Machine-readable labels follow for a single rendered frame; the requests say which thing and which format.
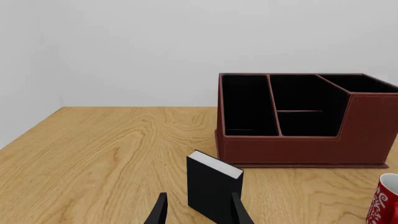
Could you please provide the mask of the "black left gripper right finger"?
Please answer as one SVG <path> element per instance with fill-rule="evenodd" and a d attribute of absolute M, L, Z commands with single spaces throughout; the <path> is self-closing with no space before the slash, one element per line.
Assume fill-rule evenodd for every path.
<path fill-rule="evenodd" d="M 233 224 L 254 224 L 236 192 L 231 194 L 231 219 Z"/>

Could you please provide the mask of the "black book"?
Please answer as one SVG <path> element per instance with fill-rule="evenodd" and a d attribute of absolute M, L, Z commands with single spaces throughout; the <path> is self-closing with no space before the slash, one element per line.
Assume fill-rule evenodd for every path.
<path fill-rule="evenodd" d="M 188 206 L 217 224 L 233 224 L 231 194 L 241 196 L 244 171 L 194 151 L 187 156 Z"/>

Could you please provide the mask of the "red mug with white print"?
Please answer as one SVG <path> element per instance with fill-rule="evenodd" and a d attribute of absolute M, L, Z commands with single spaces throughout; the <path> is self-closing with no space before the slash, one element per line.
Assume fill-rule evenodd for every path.
<path fill-rule="evenodd" d="M 398 224 L 398 174 L 379 177 L 366 224 Z"/>

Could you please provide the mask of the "red-brown desk caddy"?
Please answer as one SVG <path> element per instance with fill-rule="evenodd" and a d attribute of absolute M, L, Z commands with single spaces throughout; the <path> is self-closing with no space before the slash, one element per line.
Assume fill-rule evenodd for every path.
<path fill-rule="evenodd" d="M 216 150 L 237 167 L 385 168 L 398 86 L 362 73 L 222 73 Z"/>

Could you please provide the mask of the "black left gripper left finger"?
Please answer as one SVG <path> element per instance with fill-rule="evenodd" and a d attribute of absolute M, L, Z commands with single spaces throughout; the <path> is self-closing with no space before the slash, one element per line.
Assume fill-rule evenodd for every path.
<path fill-rule="evenodd" d="M 167 218 L 167 210 L 167 193 L 162 192 L 159 194 L 159 197 L 144 224 L 165 224 Z"/>

